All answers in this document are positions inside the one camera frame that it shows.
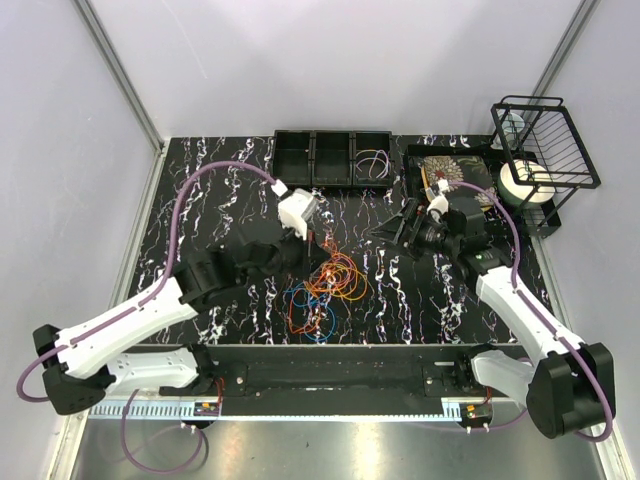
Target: white wall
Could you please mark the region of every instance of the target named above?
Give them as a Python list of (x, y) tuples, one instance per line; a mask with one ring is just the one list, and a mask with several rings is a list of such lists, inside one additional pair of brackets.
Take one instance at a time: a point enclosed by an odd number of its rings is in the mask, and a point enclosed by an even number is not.
[(487, 133), (579, 0), (93, 0), (160, 133)]
[(552, 87), (563, 96), (602, 186), (560, 210), (548, 240), (572, 326), (616, 362), (618, 423), (640, 471), (640, 3), (601, 2)]
[(59, 418), (15, 393), (31, 333), (108, 306), (153, 154), (71, 2), (0, 2), (0, 72), (0, 476), (33, 480)]

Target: cable bundle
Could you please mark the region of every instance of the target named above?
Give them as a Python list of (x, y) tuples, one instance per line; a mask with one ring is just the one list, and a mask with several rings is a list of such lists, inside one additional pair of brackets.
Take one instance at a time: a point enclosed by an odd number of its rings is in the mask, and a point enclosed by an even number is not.
[(369, 167), (369, 178), (373, 178), (373, 166), (376, 164), (376, 162), (382, 162), (382, 164), (384, 165), (384, 169), (375, 178), (385, 178), (387, 175), (389, 175), (389, 170), (391, 168), (391, 161), (389, 160), (389, 155), (387, 155), (387, 152), (385, 152), (384, 150), (373, 150), (373, 149), (361, 150), (356, 155), (356, 158), (363, 153), (375, 153), (375, 155), (373, 157), (369, 156), (367, 158), (363, 158), (356, 163), (356, 168), (358, 169), (359, 172), (362, 171), (362, 169), (360, 168), (360, 165), (362, 165), (365, 162), (371, 161), (371, 166)]
[[(289, 331), (293, 334), (304, 334), (316, 343), (327, 341), (336, 330), (336, 316), (328, 305), (331, 298), (358, 301), (365, 296), (369, 285), (366, 275), (358, 270), (351, 257), (338, 250), (335, 243), (328, 240), (323, 246), (331, 251), (331, 258), (322, 264), (309, 281), (285, 291), (285, 294), (291, 295)], [(304, 300), (300, 299), (300, 292), (303, 292)], [(307, 321), (301, 327), (293, 324), (295, 307), (307, 309)], [(332, 319), (329, 333), (324, 336), (313, 335), (319, 331), (320, 323), (329, 316)]]

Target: black table surface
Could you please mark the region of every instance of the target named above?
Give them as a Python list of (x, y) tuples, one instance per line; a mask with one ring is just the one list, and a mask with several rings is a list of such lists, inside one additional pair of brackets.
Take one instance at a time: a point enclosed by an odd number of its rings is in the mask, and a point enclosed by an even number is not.
[[(366, 272), (372, 288), (360, 301), (332, 300), (335, 333), (328, 343), (442, 344), (513, 343), (516, 338), (488, 306), (451, 275), (451, 265), (433, 254), (414, 262), (390, 251), (366, 231), (390, 218), (406, 201), (402, 153), (407, 145), (474, 146), (487, 137), (463, 135), (394, 136), (391, 157), (396, 176), (389, 190), (314, 190), (319, 208), (313, 228), (327, 233), (344, 253)], [(220, 160), (238, 160), (268, 169), (273, 152), (269, 137), (173, 138), (153, 200), (130, 295), (159, 278), (168, 248), (168, 227), (176, 194), (196, 169)], [(189, 195), (181, 215), (179, 258), (219, 243), (247, 240), (271, 242), (282, 231), (276, 197), (251, 172), (223, 169), (202, 177)], [(492, 210), (489, 216), (496, 216)], [(531, 240), (521, 235), (520, 276), (546, 305), (548, 296)], [(513, 253), (510, 238), (494, 244)], [(144, 343), (183, 344), (309, 344), (287, 326), (290, 296), (285, 291), (302, 279), (270, 276), (247, 288), (223, 295), (211, 311), (148, 338)], [(329, 333), (331, 320), (321, 324)]]

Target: black wire basket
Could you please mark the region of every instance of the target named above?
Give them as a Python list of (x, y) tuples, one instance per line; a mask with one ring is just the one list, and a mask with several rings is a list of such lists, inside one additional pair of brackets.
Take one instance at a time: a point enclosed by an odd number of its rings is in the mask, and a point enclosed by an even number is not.
[(530, 235), (549, 236), (561, 225), (560, 207), (579, 189), (600, 185), (562, 103), (558, 97), (509, 95), (491, 108), (496, 126), (491, 148), (503, 150), (513, 182), (528, 187), (524, 198), (514, 196), (508, 203)]

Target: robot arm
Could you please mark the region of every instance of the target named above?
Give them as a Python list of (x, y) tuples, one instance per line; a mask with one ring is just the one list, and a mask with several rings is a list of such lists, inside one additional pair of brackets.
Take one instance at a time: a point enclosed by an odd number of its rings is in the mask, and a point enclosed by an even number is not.
[[(165, 387), (190, 395), (217, 392), (216, 367), (203, 345), (169, 353), (123, 352), (155, 332), (210, 310), (219, 295), (246, 287), (253, 275), (308, 276), (328, 259), (307, 228), (315, 199), (302, 190), (288, 192), (286, 187), (276, 193), (285, 227), (278, 242), (197, 252), (177, 265), (169, 278), (83, 324), (37, 329), (33, 337), (38, 354), (58, 350), (43, 361), (45, 390), (55, 410), (61, 415), (77, 413), (106, 394), (129, 395), (136, 389)], [(150, 298), (154, 291), (158, 293)]]
[(390, 220), (371, 231), (419, 259), (447, 255), (453, 272), (514, 332), (529, 364), (491, 345), (473, 347), (456, 368), (461, 387), (495, 388), (526, 406), (545, 436), (555, 438), (605, 420), (604, 406), (570, 348), (586, 362), (615, 415), (613, 358), (602, 345), (587, 345), (568, 330), (518, 279), (510, 260), (489, 244), (484, 214), (473, 198), (448, 200), (447, 183), (427, 192), (428, 206), (410, 199)]

